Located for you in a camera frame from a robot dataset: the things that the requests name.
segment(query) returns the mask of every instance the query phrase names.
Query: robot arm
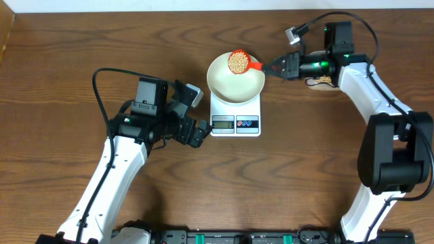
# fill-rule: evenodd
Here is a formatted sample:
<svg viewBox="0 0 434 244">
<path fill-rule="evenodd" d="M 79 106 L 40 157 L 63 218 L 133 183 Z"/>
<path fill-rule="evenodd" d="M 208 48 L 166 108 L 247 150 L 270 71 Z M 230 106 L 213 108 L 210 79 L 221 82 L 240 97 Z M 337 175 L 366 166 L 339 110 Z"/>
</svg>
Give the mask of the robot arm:
<svg viewBox="0 0 434 244">
<path fill-rule="evenodd" d="M 392 107 L 384 98 L 383 95 L 374 87 L 372 82 L 367 78 L 365 62 L 352 63 L 340 69 L 338 86 L 350 97 L 361 116 L 368 124 L 371 115 L 386 113 L 388 115 L 401 115 L 401 113 Z M 382 90 L 386 92 L 388 97 L 395 100 L 396 105 L 402 108 L 407 113 L 412 109 L 400 102 L 382 82 L 375 71 L 375 66 L 370 66 L 373 72 L 373 78 Z"/>
<path fill-rule="evenodd" d="M 287 30 L 287 36 L 291 44 L 295 44 L 300 41 L 297 33 L 303 35 L 306 32 L 305 24 Z M 357 160 L 362 185 L 350 210 L 340 220 L 339 229 L 344 243 L 370 241 L 377 237 L 378 227 L 396 203 L 388 201 L 385 205 L 386 201 L 403 197 L 415 184 L 427 179 L 428 153 L 415 129 L 370 80 L 366 70 L 368 58 L 353 54 L 351 22 L 327 23 L 325 32 L 325 52 L 287 54 L 264 65 L 264 72 L 288 80 L 329 77 L 334 87 L 339 87 L 350 97 L 368 124 Z M 370 72 L 377 86 L 417 122 L 431 142 L 431 116 L 415 113 L 400 102 L 381 81 L 374 65 L 370 65 Z M 394 140 L 407 142 L 406 148 L 394 148 Z"/>
<path fill-rule="evenodd" d="M 123 200 L 131 185 L 134 176 L 144 165 L 147 158 L 147 151 L 144 144 L 137 144 L 133 138 L 116 136 L 115 141 L 115 160 L 100 192 L 98 193 L 89 216 L 87 224 L 81 235 L 81 241 L 87 243 L 90 239 L 95 239 L 98 243 L 110 243 L 112 229 L 115 226 L 117 214 L 122 206 Z M 99 183 L 107 163 L 110 158 L 109 139 L 104 143 L 100 163 L 98 164 L 90 183 L 69 216 L 68 220 L 62 224 L 58 233 L 64 233 L 65 240 L 75 240 L 77 237 L 78 223 L 83 215 L 87 203 Z"/>
<path fill-rule="evenodd" d="M 132 180 L 144 165 L 154 143 L 161 139 L 165 143 L 173 138 L 181 144 L 197 148 L 211 132 L 206 121 L 200 121 L 199 127 L 195 127 L 196 120 L 186 115 L 190 107 L 198 105 L 203 96 L 202 91 L 193 85 L 176 81 L 171 84 L 176 92 L 170 103 L 166 104 L 168 84 L 158 78 L 141 77 L 136 99 L 127 101 L 115 118 L 110 120 L 115 159 L 87 215 L 81 234 L 82 243 L 148 243 L 149 233 L 138 228 L 124 228 L 119 235 L 111 238 L 117 214 Z M 131 114 L 126 114 L 130 105 Z M 110 155 L 111 146 L 107 139 L 90 183 L 76 208 L 53 238 L 58 242 L 53 243 L 70 243 L 76 239 L 83 212 L 106 171 Z"/>
</svg>

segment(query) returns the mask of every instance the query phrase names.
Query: wooden table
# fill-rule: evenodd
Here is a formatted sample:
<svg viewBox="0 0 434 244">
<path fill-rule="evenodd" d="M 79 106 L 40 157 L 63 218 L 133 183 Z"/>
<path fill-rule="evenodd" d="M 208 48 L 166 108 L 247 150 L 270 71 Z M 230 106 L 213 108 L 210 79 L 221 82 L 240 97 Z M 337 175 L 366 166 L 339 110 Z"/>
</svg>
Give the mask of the wooden table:
<svg viewBox="0 0 434 244">
<path fill-rule="evenodd" d="M 284 30 L 326 11 L 18 14 L 0 67 L 0 237 L 34 243 L 55 234 L 99 161 L 105 125 L 94 93 L 99 67 L 134 70 L 192 83 L 204 92 L 196 119 L 209 119 L 206 72 L 237 48 L 263 62 L 286 52 Z M 376 67 L 398 98 L 434 115 L 434 10 L 353 11 L 377 31 Z M 308 51 L 322 48 L 323 24 Z M 370 33 L 353 22 L 359 53 L 373 53 Z M 138 79 L 98 76 L 114 116 L 136 94 Z M 171 140 L 151 153 L 134 179 L 118 224 L 143 219 L 201 229 L 297 229 L 335 226 L 360 180 L 356 158 L 365 124 L 341 92 L 267 78 L 259 138 L 209 137 L 199 149 Z M 411 193 L 425 189 L 418 186 Z M 434 196 L 398 203 L 381 228 L 411 229 L 432 243 Z"/>
</svg>

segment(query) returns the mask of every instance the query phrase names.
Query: black cable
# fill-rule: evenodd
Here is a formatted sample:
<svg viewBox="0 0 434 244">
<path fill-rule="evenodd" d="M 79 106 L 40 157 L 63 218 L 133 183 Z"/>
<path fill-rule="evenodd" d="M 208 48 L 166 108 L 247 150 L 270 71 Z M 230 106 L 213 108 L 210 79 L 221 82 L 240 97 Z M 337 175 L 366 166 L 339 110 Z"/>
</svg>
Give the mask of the black cable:
<svg viewBox="0 0 434 244">
<path fill-rule="evenodd" d="M 107 175 L 110 172 L 111 167 L 113 166 L 113 160 L 115 159 L 115 142 L 113 141 L 113 134 L 111 133 L 111 130 L 110 130 L 109 118 L 107 117 L 106 110 L 104 109 L 104 105 L 102 104 L 100 94 L 98 93 L 98 88 L 96 87 L 96 75 L 100 71 L 114 71 L 114 72 L 130 74 L 130 75 L 137 75 L 139 77 L 155 78 L 155 77 L 152 77 L 149 75 L 144 75 L 144 74 L 140 74 L 140 73 L 136 73 L 136 72 L 128 71 L 128 70 L 122 70 L 119 68 L 99 68 L 94 72 L 94 76 L 92 77 L 92 86 L 94 87 L 95 97 L 96 97 L 96 100 L 98 101 L 98 105 L 100 106 L 102 117 L 104 119 L 104 122 L 106 123 L 108 139 L 110 141 L 110 160 L 107 163 L 106 170 L 104 171 L 104 174 L 102 175 L 101 180 L 99 181 L 98 185 L 95 188 L 94 193 L 92 194 L 92 196 L 89 199 L 89 203 L 87 203 L 87 206 L 83 212 L 83 217 L 81 217 L 81 219 L 79 221 L 79 223 L 80 223 L 79 229 L 77 231 L 77 238 L 75 239 L 76 244 L 80 244 L 81 234 L 83 233 L 83 228 L 86 225 L 86 220 L 87 220 L 87 216 L 89 215 L 90 207 L 92 206 L 92 203 L 94 203 L 95 198 L 98 195 L 98 192 L 100 191 L 102 184 L 104 183 L 105 179 L 107 178 Z"/>
<path fill-rule="evenodd" d="M 371 60 L 368 61 L 368 64 L 366 66 L 366 72 L 368 74 L 368 78 L 369 80 L 372 82 L 372 84 L 375 86 L 375 88 L 381 93 L 381 95 L 386 99 L 386 101 L 393 106 L 394 108 L 396 108 L 396 110 L 398 110 L 403 117 L 407 120 L 407 122 L 413 126 L 413 128 L 416 130 L 416 133 L 422 138 L 423 144 L 428 152 L 428 156 L 429 156 L 429 161 L 430 161 L 430 165 L 431 165 L 431 177 L 429 180 L 429 184 L 427 186 L 427 189 L 420 195 L 418 195 L 417 197 L 391 197 L 389 199 L 386 200 L 386 202 L 384 203 L 383 207 L 381 208 L 380 212 L 377 214 L 377 216 L 375 217 L 372 225 L 369 227 L 368 229 L 368 233 L 365 237 L 365 241 L 363 243 L 367 244 L 368 243 L 368 239 L 369 236 L 372 232 L 372 229 L 375 227 L 375 225 L 378 223 L 379 219 L 381 218 L 381 215 L 384 213 L 384 211 L 386 210 L 386 208 L 388 206 L 390 206 L 391 201 L 419 201 L 423 198 L 425 198 L 427 195 L 429 195 L 429 193 L 431 192 L 431 190 L 433 189 L 434 186 L 434 156 L 433 156 L 433 150 L 431 148 L 430 142 L 428 141 L 427 137 L 425 136 L 425 134 L 423 133 L 422 129 L 420 128 L 420 126 L 417 124 L 417 122 L 415 122 L 415 120 L 413 120 L 413 118 L 411 118 L 411 116 L 408 115 L 408 113 L 406 111 L 404 111 L 402 108 L 400 108 L 398 105 L 396 105 L 395 103 L 395 99 L 391 99 L 384 91 L 383 89 L 381 89 L 381 87 L 377 84 L 377 82 L 375 81 L 375 79 L 373 78 L 373 72 L 370 71 L 370 67 L 371 64 L 374 63 L 375 59 L 378 56 L 378 53 L 380 51 L 380 46 L 378 43 L 378 37 L 375 33 L 375 31 L 372 29 L 372 27 L 361 17 L 352 14 L 352 13 L 348 13 L 348 12 L 341 12 L 341 11 L 335 11 L 335 12 L 328 12 L 326 14 L 323 14 L 321 16 L 316 17 L 314 20 L 306 23 L 304 26 L 302 26 L 299 29 L 305 28 L 310 24 L 315 23 L 316 21 L 329 16 L 329 15 L 334 15 L 334 14 L 342 14 L 342 15 L 347 15 L 347 16 L 351 16 L 353 18 L 358 19 L 361 23 L 363 23 L 363 25 L 366 26 L 366 28 L 371 32 L 372 37 L 374 38 L 375 41 L 375 45 L 376 45 L 376 50 L 375 50 L 375 54 L 372 57 Z"/>
</svg>

